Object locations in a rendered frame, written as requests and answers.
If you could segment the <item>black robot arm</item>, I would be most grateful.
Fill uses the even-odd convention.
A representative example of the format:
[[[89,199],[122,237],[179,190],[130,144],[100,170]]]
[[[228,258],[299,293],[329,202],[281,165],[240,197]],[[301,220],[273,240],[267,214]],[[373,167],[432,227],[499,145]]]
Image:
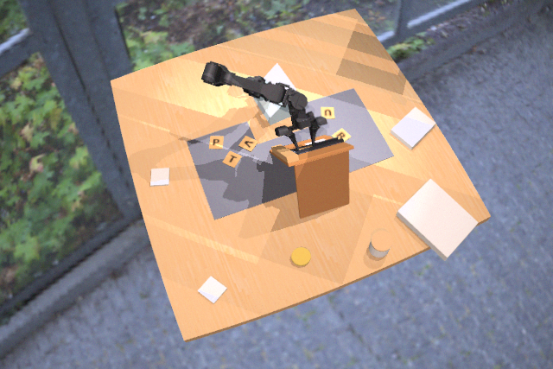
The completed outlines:
[[[283,107],[288,105],[289,109],[299,109],[300,113],[291,112],[292,125],[297,126],[299,130],[310,127],[312,125],[311,122],[315,120],[315,115],[312,111],[306,113],[303,110],[308,105],[307,96],[283,82],[276,82],[274,84],[269,81],[266,83],[264,77],[259,75],[244,78],[236,75],[236,73],[229,72],[226,65],[221,65],[211,60],[206,63],[201,79],[204,80],[203,83],[213,86],[242,87],[244,92],[253,98],[260,99],[262,97],[265,102],[269,100],[269,103],[273,105]],[[285,87],[289,89],[285,89]],[[279,105],[281,103],[282,105]]]

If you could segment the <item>grey cylindrical container with wooden lid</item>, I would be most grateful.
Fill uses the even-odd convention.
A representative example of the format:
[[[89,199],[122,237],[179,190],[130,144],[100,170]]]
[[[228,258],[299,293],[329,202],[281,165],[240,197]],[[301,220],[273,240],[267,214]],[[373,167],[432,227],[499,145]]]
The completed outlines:
[[[385,256],[392,246],[392,236],[388,232],[376,232],[369,245],[369,252],[375,258]]]

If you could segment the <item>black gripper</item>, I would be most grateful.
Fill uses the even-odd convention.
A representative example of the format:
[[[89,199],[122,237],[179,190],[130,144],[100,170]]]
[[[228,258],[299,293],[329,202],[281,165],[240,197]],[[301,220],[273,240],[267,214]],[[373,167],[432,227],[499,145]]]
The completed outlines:
[[[300,113],[300,110],[296,108],[289,109],[290,116],[291,116],[291,112],[295,112],[297,114],[297,113]],[[315,146],[316,132],[318,131],[318,129],[321,128],[319,125],[327,124],[327,120],[324,117],[315,117],[315,120],[312,121],[311,124],[312,125],[309,127],[309,131],[311,136],[311,142],[313,146]],[[299,150],[299,147],[296,141],[296,136],[295,136],[295,133],[293,133],[293,130],[298,130],[298,127],[293,125],[287,127],[286,125],[283,125],[283,126],[276,127],[275,133],[278,137],[280,136],[289,137],[289,139],[295,145],[296,149]]]

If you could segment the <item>yellow flat disc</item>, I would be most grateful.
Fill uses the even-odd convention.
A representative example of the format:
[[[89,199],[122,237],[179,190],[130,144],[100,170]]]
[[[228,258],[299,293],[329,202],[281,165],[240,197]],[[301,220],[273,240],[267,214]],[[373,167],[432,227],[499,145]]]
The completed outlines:
[[[295,249],[292,253],[293,264],[302,266],[308,264],[311,259],[310,252],[302,247]]]

